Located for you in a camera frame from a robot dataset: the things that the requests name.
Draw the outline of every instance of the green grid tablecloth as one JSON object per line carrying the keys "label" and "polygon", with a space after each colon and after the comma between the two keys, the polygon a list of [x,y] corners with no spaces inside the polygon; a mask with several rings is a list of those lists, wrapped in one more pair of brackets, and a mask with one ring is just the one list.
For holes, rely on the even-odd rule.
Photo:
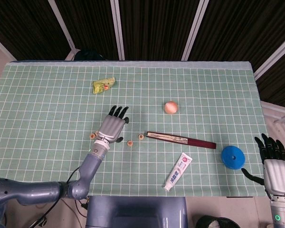
{"label": "green grid tablecloth", "polygon": [[[113,76],[113,88],[92,93],[92,81]],[[169,100],[179,104],[174,115],[163,110]],[[0,177],[66,181],[113,105],[129,106],[130,123],[122,131],[124,141],[111,144],[90,194],[264,195],[262,186],[226,168],[220,158],[225,146],[237,146],[245,168],[262,174],[254,137],[266,133],[266,125],[248,62],[9,63],[0,80]],[[213,141],[217,149],[139,141],[146,131]],[[166,192],[162,186],[181,152],[193,161]]]}

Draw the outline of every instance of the robot finger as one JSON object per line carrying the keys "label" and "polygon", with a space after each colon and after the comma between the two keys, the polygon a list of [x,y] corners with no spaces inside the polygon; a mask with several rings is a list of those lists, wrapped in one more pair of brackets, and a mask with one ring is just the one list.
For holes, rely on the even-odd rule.
{"label": "robot finger", "polygon": [[255,141],[260,149],[260,156],[262,159],[262,163],[264,164],[264,160],[269,158],[267,150],[265,149],[263,142],[259,138],[255,137]]}
{"label": "robot finger", "polygon": [[280,159],[285,161],[285,148],[284,148],[283,144],[281,143],[280,140],[277,140],[276,144],[277,144],[277,146],[279,148],[279,151],[280,151],[280,154],[281,154],[280,155],[281,156]]}
{"label": "robot finger", "polygon": [[274,159],[274,149],[273,149],[273,145],[271,143],[271,140],[268,139],[268,137],[265,134],[262,134],[262,138],[264,139],[264,144],[265,144],[265,148],[267,150],[267,154],[268,154],[268,158],[270,159]]}
{"label": "robot finger", "polygon": [[109,112],[109,115],[113,115],[113,113],[114,113],[116,107],[117,107],[117,106],[114,105],[114,106],[111,108],[111,110],[110,110],[110,112]]}
{"label": "robot finger", "polygon": [[118,107],[118,108],[116,109],[116,112],[114,113],[114,116],[118,117],[118,114],[119,114],[119,112],[120,112],[121,109],[122,109],[122,107]]}
{"label": "robot finger", "polygon": [[128,110],[128,108],[129,107],[125,107],[123,110],[122,110],[122,112],[119,114],[119,116],[118,116],[118,118],[123,118],[124,117],[124,114],[125,114],[125,112]]}
{"label": "robot finger", "polygon": [[116,142],[120,143],[124,138],[123,137],[119,137]]}
{"label": "robot finger", "polygon": [[242,168],[241,169],[244,176],[247,177],[249,180],[254,181],[260,185],[265,185],[264,184],[264,179],[256,176],[252,176],[246,169]]}
{"label": "robot finger", "polygon": [[124,118],[123,120],[125,121],[126,124],[129,123],[129,118],[128,117]]}
{"label": "robot finger", "polygon": [[281,154],[280,154],[280,151],[279,151],[279,148],[278,148],[276,142],[271,137],[269,138],[269,141],[272,144],[272,149],[274,152],[274,158],[279,160],[281,158]]}

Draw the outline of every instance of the white frame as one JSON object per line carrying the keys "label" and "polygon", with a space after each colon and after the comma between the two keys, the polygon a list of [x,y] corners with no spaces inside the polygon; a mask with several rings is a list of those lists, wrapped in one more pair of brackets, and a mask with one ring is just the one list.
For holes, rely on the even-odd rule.
{"label": "white frame", "polygon": [[272,114],[268,114],[266,113],[266,109],[270,109],[270,110],[273,110],[273,111],[278,111],[282,114],[285,114],[285,107],[281,107],[281,106],[278,106],[278,105],[275,105],[275,104],[271,104],[271,103],[267,103],[267,102],[264,102],[264,101],[261,101],[261,106],[263,108],[263,114],[264,116],[269,116],[269,117],[272,117],[274,118],[274,123],[279,123],[279,124],[285,124],[285,115],[280,117],[280,116],[276,116],[276,115],[272,115]]}
{"label": "white frame", "polygon": [[12,61],[17,61],[16,58],[4,47],[3,44],[0,43],[0,50],[7,55],[9,58],[11,58]]}
{"label": "white frame", "polygon": [[75,54],[76,53],[71,50],[70,53],[67,55],[65,61],[72,61],[72,60],[74,60]]}
{"label": "white frame", "polygon": [[209,0],[199,0],[198,8],[195,12],[194,20],[191,26],[191,30],[187,39],[187,43],[182,54],[181,60],[187,61],[192,50],[195,38],[198,34],[201,21],[203,20],[206,8],[208,6]]}
{"label": "white frame", "polygon": [[78,49],[75,48],[75,44],[74,44],[74,42],[73,42],[73,40],[72,40],[72,38],[71,38],[70,33],[69,33],[68,30],[67,30],[67,26],[66,26],[65,22],[64,22],[63,19],[62,19],[62,16],[61,16],[61,14],[60,14],[60,11],[59,11],[59,9],[58,9],[58,6],[57,6],[55,0],[48,0],[48,2],[49,2],[49,4],[50,4],[50,6],[51,6],[51,8],[52,8],[52,10],[53,10],[53,12],[54,12],[54,14],[55,14],[57,20],[58,20],[58,22],[59,22],[59,25],[60,25],[60,27],[61,27],[63,33],[64,33],[65,36],[66,36],[67,42],[68,42],[68,44],[69,44],[69,46],[70,46],[70,48],[71,48],[71,52],[73,52],[74,55],[75,55],[75,54],[77,53]]}
{"label": "white frame", "polygon": [[113,16],[116,44],[119,60],[125,60],[124,58],[124,40],[123,40],[123,31],[122,24],[120,20],[120,11],[119,11],[119,2],[118,0],[110,0],[111,10]]}
{"label": "white frame", "polygon": [[254,72],[257,81],[273,64],[285,54],[285,41],[283,44]]}

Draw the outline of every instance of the round wooden piece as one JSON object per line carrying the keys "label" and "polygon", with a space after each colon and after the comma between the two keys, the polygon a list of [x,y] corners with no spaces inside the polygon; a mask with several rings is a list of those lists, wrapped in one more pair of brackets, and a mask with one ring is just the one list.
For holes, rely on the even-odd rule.
{"label": "round wooden piece", "polygon": [[143,134],[139,134],[138,138],[139,138],[139,140],[143,140],[144,139],[144,135]]}
{"label": "round wooden piece", "polygon": [[90,134],[90,139],[94,139],[96,137],[96,135],[95,134]]}
{"label": "round wooden piece", "polygon": [[127,145],[128,145],[128,146],[133,146],[133,141],[128,141],[128,142],[127,142]]}

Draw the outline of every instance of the black wall panel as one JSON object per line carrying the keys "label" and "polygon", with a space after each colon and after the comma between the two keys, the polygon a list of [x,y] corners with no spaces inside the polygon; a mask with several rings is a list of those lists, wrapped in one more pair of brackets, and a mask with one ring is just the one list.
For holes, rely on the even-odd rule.
{"label": "black wall panel", "polygon": [[285,107],[285,55],[256,81],[262,101]]}
{"label": "black wall panel", "polygon": [[56,0],[56,4],[76,48],[119,59],[110,0]]}
{"label": "black wall panel", "polygon": [[249,61],[257,70],[285,41],[285,0],[210,0],[191,61]]}
{"label": "black wall panel", "polygon": [[126,60],[181,60],[198,0],[119,0]]}
{"label": "black wall panel", "polygon": [[0,0],[0,42],[17,60],[64,60],[71,50],[47,0]]}

